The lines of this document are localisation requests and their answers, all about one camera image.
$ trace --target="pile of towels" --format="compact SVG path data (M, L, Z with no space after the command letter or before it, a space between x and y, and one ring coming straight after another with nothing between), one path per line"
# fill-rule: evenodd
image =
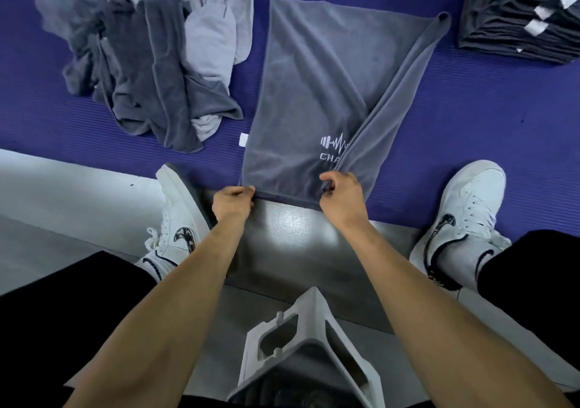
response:
M253 0L35 0L67 40L69 92L92 95L131 135L192 153L221 118L242 119L233 65L252 45Z
M580 56L580 0L465 0L458 44L569 63Z

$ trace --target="white floor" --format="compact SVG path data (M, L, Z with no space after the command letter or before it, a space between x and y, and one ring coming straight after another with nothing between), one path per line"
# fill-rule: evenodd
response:
M158 226L163 194L155 180L0 150L0 294L107 249L143 254L145 229ZM580 389L580 372L478 295L459 301L510 340L562 389ZM236 386L246 332L288 304L224 287L204 352L186 393L223 399ZM339 321L381 375L387 407L427 399L395 336Z

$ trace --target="ribbed mat surface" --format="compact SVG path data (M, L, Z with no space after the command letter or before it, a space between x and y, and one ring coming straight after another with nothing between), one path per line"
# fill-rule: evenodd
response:
M232 80L246 120L224 120L202 152L181 155L126 135L105 108L69 96L60 75L66 43L42 31L33 0L0 0L0 148L146 177L171 161L204 186L235 184L268 28L269 0L255 1L252 53ZM327 1L420 16L450 11L456 23L463 0ZM431 59L368 200L371 218L426 226L448 178L489 159L508 177L500 231L512 239L537 228L580 235L580 62L554 67L462 52L454 35Z

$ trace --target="shoelace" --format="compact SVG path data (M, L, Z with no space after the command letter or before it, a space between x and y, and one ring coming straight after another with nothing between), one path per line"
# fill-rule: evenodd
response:
M145 248L148 251L153 251L155 248L164 246L169 240L169 204L163 208L163 221L161 222L161 235L155 228L147 228L147 232L151 235L145 240Z
M464 219L466 223L463 225L467 234L483 237L502 251L511 246L511 241L494 229L495 215L481 199L472 196L468 212L467 218Z

